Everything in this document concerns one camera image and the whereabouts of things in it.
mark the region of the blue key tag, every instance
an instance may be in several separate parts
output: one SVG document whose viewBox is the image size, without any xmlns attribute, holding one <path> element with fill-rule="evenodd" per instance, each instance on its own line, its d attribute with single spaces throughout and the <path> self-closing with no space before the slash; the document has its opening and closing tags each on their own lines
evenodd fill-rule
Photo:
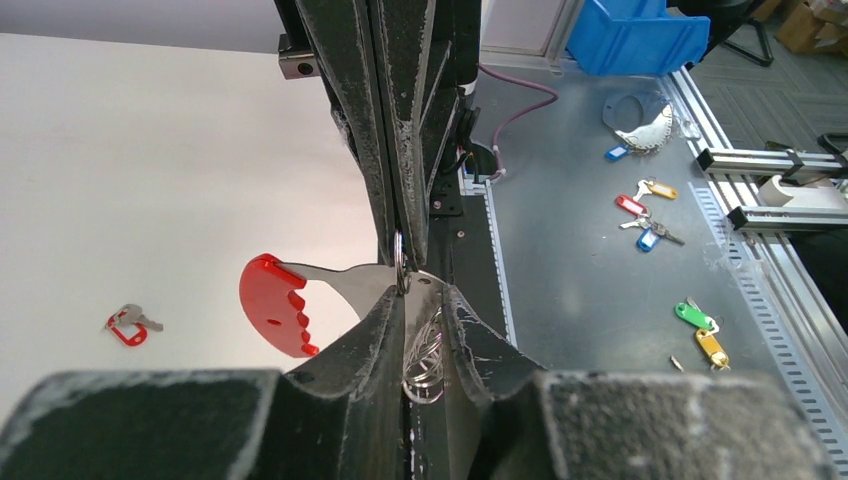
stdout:
<svg viewBox="0 0 848 480">
<path fill-rule="evenodd" d="M 622 158 L 626 157 L 628 154 L 630 154 L 630 149 L 627 148 L 626 145 L 618 145 L 616 147 L 613 147 L 604 156 L 607 157 L 611 162 L 617 162 Z"/>
<path fill-rule="evenodd" d="M 646 228 L 639 236 L 639 240 L 636 240 L 636 246 L 643 252 L 650 252 L 658 243 L 660 243 L 660 236 L 652 228 Z"/>
</svg>

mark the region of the key ring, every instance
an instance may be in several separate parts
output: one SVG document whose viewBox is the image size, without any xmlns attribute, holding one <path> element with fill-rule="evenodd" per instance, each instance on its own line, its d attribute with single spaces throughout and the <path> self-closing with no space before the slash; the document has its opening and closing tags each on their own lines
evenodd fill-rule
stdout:
<svg viewBox="0 0 848 480">
<path fill-rule="evenodd" d="M 395 270 L 397 271 L 397 287 L 401 295 L 409 293 L 410 277 L 409 272 L 404 268 L 403 255 L 403 235 L 400 232 L 395 232 Z"/>
<path fill-rule="evenodd" d="M 710 355 L 710 370 L 730 370 L 730 358 L 723 351 Z"/>
</svg>

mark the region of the blue plastic bin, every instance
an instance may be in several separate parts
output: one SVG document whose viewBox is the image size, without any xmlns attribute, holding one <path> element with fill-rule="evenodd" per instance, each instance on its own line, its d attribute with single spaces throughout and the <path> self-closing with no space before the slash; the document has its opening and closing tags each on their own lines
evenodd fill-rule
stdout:
<svg viewBox="0 0 848 480">
<path fill-rule="evenodd" d="M 592 75 L 663 75 L 707 49 L 710 19 L 672 17 L 666 0 L 586 0 L 567 50 Z"/>
</svg>

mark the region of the yellow key tag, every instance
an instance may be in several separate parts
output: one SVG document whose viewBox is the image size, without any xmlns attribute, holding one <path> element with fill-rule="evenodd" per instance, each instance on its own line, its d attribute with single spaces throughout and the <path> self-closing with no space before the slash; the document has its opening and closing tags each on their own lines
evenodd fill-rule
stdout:
<svg viewBox="0 0 848 480">
<path fill-rule="evenodd" d="M 677 190 L 675 190 L 674 187 L 657 181 L 648 183 L 648 190 L 650 190 L 654 195 L 659 195 L 671 200 L 677 198 Z"/>
<path fill-rule="evenodd" d="M 716 370 L 730 370 L 730 357 L 718 344 L 715 336 L 709 330 L 699 328 L 695 332 L 695 340 L 701 346 L 701 350 L 707 356 L 712 366 L 710 368 Z"/>
</svg>

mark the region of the chair leg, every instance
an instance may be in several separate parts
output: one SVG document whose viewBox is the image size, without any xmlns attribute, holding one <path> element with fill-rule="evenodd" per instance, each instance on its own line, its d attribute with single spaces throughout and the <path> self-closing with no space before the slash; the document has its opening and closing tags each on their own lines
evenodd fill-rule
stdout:
<svg viewBox="0 0 848 480">
<path fill-rule="evenodd" d="M 774 62 L 774 56 L 771 54 L 771 45 L 769 45 L 768 36 L 766 35 L 766 29 L 763 24 L 753 18 L 748 19 L 748 25 L 754 27 L 754 30 L 757 32 L 757 39 L 760 42 L 760 51 L 761 54 L 754 53 L 746 48 L 739 46 L 730 40 L 725 40 L 722 45 L 733 50 L 734 52 L 742 55 L 748 60 L 756 63 L 761 67 L 768 67 Z"/>
</svg>

